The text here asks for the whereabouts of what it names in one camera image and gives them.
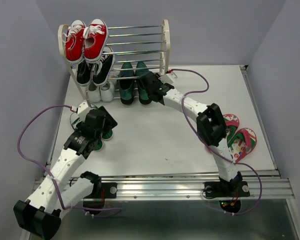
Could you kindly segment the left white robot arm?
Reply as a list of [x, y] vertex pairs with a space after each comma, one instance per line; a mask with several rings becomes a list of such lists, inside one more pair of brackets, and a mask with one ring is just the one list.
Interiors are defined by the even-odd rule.
[[18, 200], [13, 212], [19, 227], [50, 240], [59, 230], [63, 217], [72, 209], [99, 217], [101, 212], [114, 216], [121, 208], [105, 208], [106, 191], [102, 178], [95, 173], [82, 173], [72, 186], [68, 181], [89, 155], [103, 146], [103, 137], [112, 133], [117, 122], [104, 106], [90, 108], [86, 103], [72, 107], [81, 122], [68, 137], [52, 169], [44, 168], [47, 176], [25, 200]]

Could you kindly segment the pink patterned flip-flop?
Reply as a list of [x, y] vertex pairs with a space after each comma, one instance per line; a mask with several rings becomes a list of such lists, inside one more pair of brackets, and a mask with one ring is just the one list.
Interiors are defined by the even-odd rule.
[[232, 113], [224, 114], [223, 119], [226, 124], [227, 145], [229, 145], [231, 139], [233, 138], [237, 129], [239, 128], [240, 120], [235, 114], [232, 114]]
[[257, 135], [251, 128], [241, 128], [227, 145], [230, 156], [238, 163], [254, 150], [257, 145]]

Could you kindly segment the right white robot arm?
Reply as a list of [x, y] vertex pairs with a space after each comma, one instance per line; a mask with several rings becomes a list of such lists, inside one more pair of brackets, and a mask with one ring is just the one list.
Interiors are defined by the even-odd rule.
[[139, 77], [148, 97], [166, 107], [184, 114], [186, 120], [196, 123], [196, 130], [201, 140], [212, 152], [219, 174], [221, 192], [232, 195], [242, 182], [242, 175], [237, 170], [227, 145], [226, 123], [220, 107], [197, 102], [179, 92], [173, 85], [161, 81], [158, 74], [148, 72]]

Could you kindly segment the teal leather loafer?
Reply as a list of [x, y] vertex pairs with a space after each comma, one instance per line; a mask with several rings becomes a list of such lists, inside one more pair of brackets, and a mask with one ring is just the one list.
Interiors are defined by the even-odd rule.
[[143, 61], [138, 61], [136, 64], [135, 76], [137, 77], [136, 83], [138, 88], [138, 95], [139, 95], [139, 102], [142, 105], [148, 105], [152, 102], [152, 100], [148, 97], [148, 93], [145, 90], [142, 82], [140, 81], [139, 77], [147, 74], [149, 72], [148, 67]]
[[134, 102], [135, 72], [130, 62], [125, 62], [118, 74], [118, 88], [121, 103], [131, 105]]

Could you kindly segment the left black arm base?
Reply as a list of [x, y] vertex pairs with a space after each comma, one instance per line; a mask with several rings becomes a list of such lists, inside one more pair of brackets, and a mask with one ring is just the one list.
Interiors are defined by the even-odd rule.
[[107, 199], [117, 197], [117, 185], [116, 182], [98, 184], [97, 187], [93, 187], [92, 193], [83, 199], [82, 206], [84, 208], [104, 209]]

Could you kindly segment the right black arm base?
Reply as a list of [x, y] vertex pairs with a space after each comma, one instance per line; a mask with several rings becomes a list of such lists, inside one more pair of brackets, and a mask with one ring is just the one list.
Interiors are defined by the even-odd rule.
[[223, 211], [238, 214], [242, 206], [240, 198], [248, 198], [251, 194], [246, 181], [232, 184], [220, 179], [204, 182], [202, 196], [208, 200], [219, 199]]

